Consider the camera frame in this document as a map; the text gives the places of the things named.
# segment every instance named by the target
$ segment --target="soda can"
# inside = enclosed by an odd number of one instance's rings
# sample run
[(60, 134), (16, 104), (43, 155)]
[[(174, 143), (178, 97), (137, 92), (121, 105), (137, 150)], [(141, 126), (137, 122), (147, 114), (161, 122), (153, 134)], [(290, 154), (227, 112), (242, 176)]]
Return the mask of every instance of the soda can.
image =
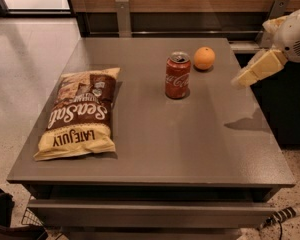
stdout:
[(184, 98), (189, 85), (191, 61), (187, 53), (173, 52), (166, 65), (166, 95), (171, 99)]

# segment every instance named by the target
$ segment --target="orange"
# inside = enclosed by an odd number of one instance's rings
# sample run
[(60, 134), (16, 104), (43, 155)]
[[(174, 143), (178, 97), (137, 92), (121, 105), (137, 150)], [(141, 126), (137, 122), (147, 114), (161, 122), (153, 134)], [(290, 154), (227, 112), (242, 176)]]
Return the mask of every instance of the orange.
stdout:
[(208, 70), (213, 65), (215, 58), (214, 51), (210, 47), (204, 46), (194, 54), (194, 65), (197, 69)]

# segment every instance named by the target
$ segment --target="bag of chips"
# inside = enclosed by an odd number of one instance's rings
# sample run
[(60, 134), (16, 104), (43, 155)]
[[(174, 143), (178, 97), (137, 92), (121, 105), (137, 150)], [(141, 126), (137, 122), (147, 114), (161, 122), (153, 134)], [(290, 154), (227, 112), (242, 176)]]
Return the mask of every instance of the bag of chips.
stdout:
[(114, 152), (111, 112), (120, 68), (63, 74), (36, 161)]

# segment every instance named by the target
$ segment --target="can top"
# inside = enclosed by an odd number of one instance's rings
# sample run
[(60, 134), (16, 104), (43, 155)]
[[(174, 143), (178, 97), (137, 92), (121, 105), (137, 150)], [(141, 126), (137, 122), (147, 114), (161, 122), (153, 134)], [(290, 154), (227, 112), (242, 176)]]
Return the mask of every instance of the can top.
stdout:
[(190, 60), (190, 57), (187, 53), (179, 51), (179, 52), (173, 52), (170, 55), (170, 60), (172, 60), (175, 63), (186, 63)]

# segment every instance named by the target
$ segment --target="concrete floor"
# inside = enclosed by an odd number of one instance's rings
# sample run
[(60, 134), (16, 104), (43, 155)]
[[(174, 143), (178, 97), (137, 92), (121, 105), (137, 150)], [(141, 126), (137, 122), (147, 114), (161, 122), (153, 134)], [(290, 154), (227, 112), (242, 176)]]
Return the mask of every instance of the concrete floor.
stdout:
[[(29, 193), (8, 184), (7, 175), (78, 39), (75, 19), (0, 18), (0, 188), (14, 196), (12, 226), (20, 225)], [(283, 152), (297, 185), (270, 200), (277, 209), (300, 203), (300, 150)], [(300, 217), (282, 227), (283, 240), (300, 240)], [(279, 239), (280, 229), (242, 229), (242, 233), (240, 240), (273, 240)], [(49, 239), (57, 235), (51, 232)]]

